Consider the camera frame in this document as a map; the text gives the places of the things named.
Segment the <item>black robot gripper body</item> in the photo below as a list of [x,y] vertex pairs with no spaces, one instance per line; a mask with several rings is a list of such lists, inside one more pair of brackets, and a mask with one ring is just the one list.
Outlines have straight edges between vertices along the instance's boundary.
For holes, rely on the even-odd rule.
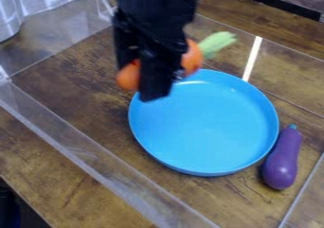
[[175,54],[187,50],[183,27],[192,22],[196,0],[116,0],[117,8],[112,25],[132,29],[137,43],[145,47],[162,48]]

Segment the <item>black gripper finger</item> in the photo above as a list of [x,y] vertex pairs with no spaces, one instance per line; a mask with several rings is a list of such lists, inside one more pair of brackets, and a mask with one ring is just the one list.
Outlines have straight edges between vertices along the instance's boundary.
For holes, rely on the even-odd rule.
[[175,72],[182,71],[180,55],[140,53],[139,99],[149,102],[170,94]]
[[121,70],[128,63],[139,58],[139,44],[136,32],[117,26],[112,28],[113,50],[117,69]]

